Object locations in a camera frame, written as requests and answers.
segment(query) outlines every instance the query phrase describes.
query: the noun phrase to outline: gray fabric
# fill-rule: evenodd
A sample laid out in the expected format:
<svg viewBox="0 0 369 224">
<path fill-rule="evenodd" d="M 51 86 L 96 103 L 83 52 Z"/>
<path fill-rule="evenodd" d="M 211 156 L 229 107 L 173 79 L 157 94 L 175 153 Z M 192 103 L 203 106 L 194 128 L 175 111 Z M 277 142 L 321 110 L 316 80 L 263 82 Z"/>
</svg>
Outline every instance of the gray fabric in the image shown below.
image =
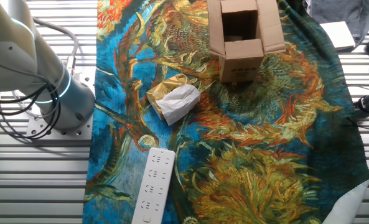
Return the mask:
<svg viewBox="0 0 369 224">
<path fill-rule="evenodd" d="M 369 0 L 311 0 L 310 16 L 320 24 L 345 21 L 358 46 L 369 30 Z"/>
</svg>

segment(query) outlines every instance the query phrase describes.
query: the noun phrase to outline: white tissue paper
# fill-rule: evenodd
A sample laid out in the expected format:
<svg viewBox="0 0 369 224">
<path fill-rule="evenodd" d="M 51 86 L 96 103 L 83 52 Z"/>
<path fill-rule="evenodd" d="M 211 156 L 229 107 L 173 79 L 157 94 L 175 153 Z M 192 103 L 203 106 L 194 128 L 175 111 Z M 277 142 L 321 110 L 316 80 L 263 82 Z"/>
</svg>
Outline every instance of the white tissue paper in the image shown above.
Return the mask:
<svg viewBox="0 0 369 224">
<path fill-rule="evenodd" d="M 184 84 L 156 103 L 170 126 L 184 117 L 200 101 L 200 92 L 193 85 Z"/>
</svg>

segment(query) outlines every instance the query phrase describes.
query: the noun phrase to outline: white power strip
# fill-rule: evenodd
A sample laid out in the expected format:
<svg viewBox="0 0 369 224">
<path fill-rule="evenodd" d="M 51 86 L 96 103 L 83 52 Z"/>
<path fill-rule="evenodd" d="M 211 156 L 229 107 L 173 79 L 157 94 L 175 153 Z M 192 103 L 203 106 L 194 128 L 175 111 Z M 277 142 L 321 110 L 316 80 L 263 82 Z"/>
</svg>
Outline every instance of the white power strip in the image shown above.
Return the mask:
<svg viewBox="0 0 369 224">
<path fill-rule="evenodd" d="M 132 224 L 162 223 L 174 157 L 174 152 L 166 149 L 149 150 Z"/>
</svg>

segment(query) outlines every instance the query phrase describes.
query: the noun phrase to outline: aluminum profile table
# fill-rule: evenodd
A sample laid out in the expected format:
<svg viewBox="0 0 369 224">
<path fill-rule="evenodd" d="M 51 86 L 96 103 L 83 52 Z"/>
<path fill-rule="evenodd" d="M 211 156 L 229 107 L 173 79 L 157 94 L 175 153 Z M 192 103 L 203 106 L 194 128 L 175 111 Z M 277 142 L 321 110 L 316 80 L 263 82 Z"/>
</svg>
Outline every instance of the aluminum profile table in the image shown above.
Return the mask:
<svg viewBox="0 0 369 224">
<path fill-rule="evenodd" d="M 63 26 L 77 35 L 81 47 L 75 77 L 93 86 L 97 1 L 27 3 L 33 16 Z M 38 26 L 38 29 L 57 55 L 65 60 L 73 47 L 69 37 L 46 27 Z M 368 41 L 369 35 L 352 53 L 339 56 L 354 101 L 369 94 L 369 90 L 361 88 L 369 88 L 369 55 L 364 52 Z M 11 99 L 12 95 L 4 93 L 2 97 Z M 18 105 L 4 109 L 16 110 Z M 9 117 L 23 134 L 29 119 L 26 114 Z M 369 118 L 361 119 L 359 124 L 369 127 Z M 360 132 L 369 166 L 369 129 L 360 128 Z M 0 224 L 82 223 L 89 150 L 89 141 L 72 141 L 52 147 L 24 145 L 0 128 Z M 354 223 L 369 224 L 369 188 Z"/>
</svg>

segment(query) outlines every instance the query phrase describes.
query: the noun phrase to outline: colorful fabric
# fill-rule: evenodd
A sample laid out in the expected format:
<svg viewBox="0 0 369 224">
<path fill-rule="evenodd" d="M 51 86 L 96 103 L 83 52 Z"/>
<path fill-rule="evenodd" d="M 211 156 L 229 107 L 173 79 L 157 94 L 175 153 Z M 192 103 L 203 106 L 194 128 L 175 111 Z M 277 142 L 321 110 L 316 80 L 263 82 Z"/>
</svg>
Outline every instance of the colorful fabric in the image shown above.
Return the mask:
<svg viewBox="0 0 369 224">
<path fill-rule="evenodd" d="M 322 223 L 369 179 L 337 53 L 278 6 L 286 53 L 233 87 L 208 53 L 206 0 L 99 0 L 84 223 L 131 223 L 150 147 L 176 153 L 163 223 Z M 168 126 L 145 93 L 178 73 L 201 100 Z"/>
</svg>

